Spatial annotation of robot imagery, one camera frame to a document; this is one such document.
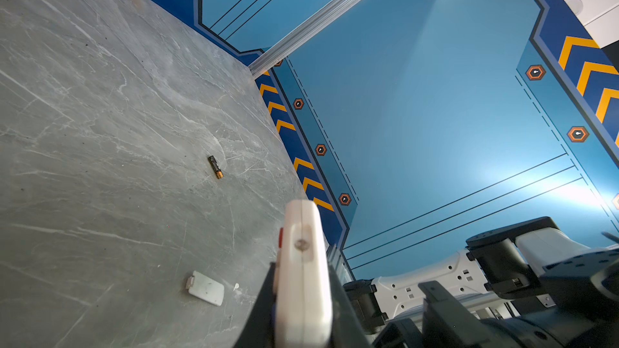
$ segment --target battery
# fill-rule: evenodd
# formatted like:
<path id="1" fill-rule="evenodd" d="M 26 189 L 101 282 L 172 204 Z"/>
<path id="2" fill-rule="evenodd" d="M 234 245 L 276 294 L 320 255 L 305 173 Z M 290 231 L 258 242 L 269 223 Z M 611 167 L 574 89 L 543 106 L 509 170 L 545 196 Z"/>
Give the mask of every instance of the battery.
<path id="1" fill-rule="evenodd" d="M 221 179 L 223 177 L 223 172 L 217 165 L 217 160 L 215 160 L 215 156 L 209 156 L 209 162 L 211 163 L 211 167 L 213 167 L 213 171 L 215 171 L 217 178 Z"/>

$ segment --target screw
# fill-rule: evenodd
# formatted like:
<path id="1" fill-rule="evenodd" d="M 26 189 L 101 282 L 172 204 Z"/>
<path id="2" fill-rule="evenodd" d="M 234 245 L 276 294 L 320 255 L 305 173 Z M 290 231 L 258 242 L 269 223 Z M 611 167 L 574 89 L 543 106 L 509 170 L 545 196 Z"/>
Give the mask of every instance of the screw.
<path id="1" fill-rule="evenodd" d="M 297 239 L 297 241 L 295 242 L 295 248 L 297 250 L 306 251 L 310 248 L 310 243 L 305 239 Z"/>

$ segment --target hexagon bolt decal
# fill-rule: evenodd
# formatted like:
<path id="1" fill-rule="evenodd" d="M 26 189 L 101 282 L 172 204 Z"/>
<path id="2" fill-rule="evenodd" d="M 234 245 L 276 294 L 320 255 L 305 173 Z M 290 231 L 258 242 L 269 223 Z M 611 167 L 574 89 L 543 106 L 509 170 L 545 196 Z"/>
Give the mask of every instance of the hexagon bolt decal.
<path id="1" fill-rule="evenodd" d="M 304 105 L 305 105 L 305 102 L 303 102 L 303 100 L 300 98 L 296 99 L 295 102 L 292 103 L 292 106 L 294 106 L 295 109 L 297 109 L 298 111 L 303 109 Z"/>
<path id="2" fill-rule="evenodd" d="M 527 77 L 531 81 L 539 81 L 546 74 L 546 70 L 541 65 L 533 65 L 527 70 Z"/>
<path id="3" fill-rule="evenodd" d="M 584 143 L 589 137 L 589 132 L 585 127 L 572 127 L 568 132 L 568 137 L 572 143 Z"/>
<path id="4" fill-rule="evenodd" d="M 350 204 L 350 195 L 347 193 L 343 193 L 340 195 L 340 204 L 343 206 L 347 206 Z"/>
<path id="5" fill-rule="evenodd" d="M 327 147 L 324 144 L 318 144 L 316 146 L 316 154 L 318 156 L 324 156 L 327 153 Z"/>

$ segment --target yellow chevron stripe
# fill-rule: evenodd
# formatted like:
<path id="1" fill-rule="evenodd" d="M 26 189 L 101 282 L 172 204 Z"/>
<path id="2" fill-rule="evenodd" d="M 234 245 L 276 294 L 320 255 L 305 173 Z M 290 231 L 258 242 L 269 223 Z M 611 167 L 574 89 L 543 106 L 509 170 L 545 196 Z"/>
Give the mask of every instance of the yellow chevron stripe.
<path id="1" fill-rule="evenodd" d="M 291 123 L 289 123 L 289 122 L 282 121 L 282 120 L 277 120 L 277 124 L 276 124 L 276 126 L 275 126 L 275 127 L 277 128 L 277 131 L 278 131 L 278 132 L 279 132 L 279 130 L 280 130 L 280 129 L 282 129 L 282 127 L 284 127 L 284 128 L 288 128 L 288 129 L 290 129 L 290 130 L 296 130 L 294 125 L 292 125 L 292 124 L 291 124 Z"/>
<path id="2" fill-rule="evenodd" d="M 295 158 L 295 163 L 294 163 L 295 171 L 299 169 L 299 166 L 304 166 L 309 169 L 314 169 L 314 166 L 312 166 L 310 162 L 306 162 L 305 160 Z"/>
<path id="3" fill-rule="evenodd" d="M 597 106 L 597 112 L 595 115 L 600 122 L 604 122 L 604 118 L 606 117 L 606 112 L 608 111 L 608 105 L 610 105 L 610 99 L 617 98 L 619 99 L 619 90 L 604 88 L 602 92 L 602 98 L 600 99 L 600 104 Z"/>
<path id="4" fill-rule="evenodd" d="M 280 111 L 287 112 L 286 108 L 283 105 L 275 104 L 274 102 L 271 102 L 271 101 L 269 101 L 268 108 L 269 108 L 269 114 L 273 112 L 273 109 L 278 109 Z"/>
<path id="5" fill-rule="evenodd" d="M 322 207 L 324 207 L 324 208 L 326 208 L 326 209 L 328 209 L 328 210 L 333 211 L 333 206 L 329 205 L 329 203 L 327 203 L 327 202 L 325 202 L 325 201 L 322 201 L 322 200 L 320 200 L 320 199 L 318 199 L 318 198 L 314 198 L 314 203 L 315 203 L 317 206 L 322 206 Z"/>
<path id="6" fill-rule="evenodd" d="M 269 85 L 265 85 L 265 84 L 260 85 L 260 95 L 264 96 L 264 92 L 266 92 L 266 91 L 270 91 L 271 93 L 279 94 L 277 92 L 277 89 L 275 89 L 273 86 L 269 86 Z"/>
<path id="7" fill-rule="evenodd" d="M 317 189 L 321 189 L 322 191 L 324 191 L 324 187 L 322 186 L 322 184 L 321 184 L 321 183 L 314 182 L 313 180 L 308 179 L 308 178 L 304 178 L 304 179 L 303 179 L 303 189 L 304 189 L 305 191 L 307 191 L 307 190 L 308 190 L 308 186 L 314 186 L 314 187 L 316 187 Z"/>
<path id="8" fill-rule="evenodd" d="M 561 50 L 561 56 L 559 56 L 559 65 L 561 65 L 563 70 L 565 70 L 565 66 L 568 65 L 569 54 L 572 52 L 572 46 L 592 47 L 594 49 L 600 48 L 593 39 L 565 37 L 563 49 Z"/>
<path id="9" fill-rule="evenodd" d="M 584 96 L 584 91 L 587 89 L 587 83 L 589 82 L 589 77 L 591 76 L 592 72 L 619 75 L 619 73 L 617 73 L 617 70 L 615 69 L 615 66 L 603 65 L 601 63 L 594 62 L 585 62 L 583 65 L 583 71 L 581 71 L 580 79 L 578 79 L 578 85 L 576 85 L 576 89 L 578 89 L 582 96 Z"/>

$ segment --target marble surface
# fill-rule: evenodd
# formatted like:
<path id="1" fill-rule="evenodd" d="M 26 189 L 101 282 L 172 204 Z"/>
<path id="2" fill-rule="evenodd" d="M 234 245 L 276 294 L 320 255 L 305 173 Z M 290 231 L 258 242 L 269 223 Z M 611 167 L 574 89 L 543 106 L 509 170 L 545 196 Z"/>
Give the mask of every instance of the marble surface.
<path id="1" fill-rule="evenodd" d="M 0 346 L 229 347 L 303 196 L 249 70 L 172 15 L 0 0 Z"/>

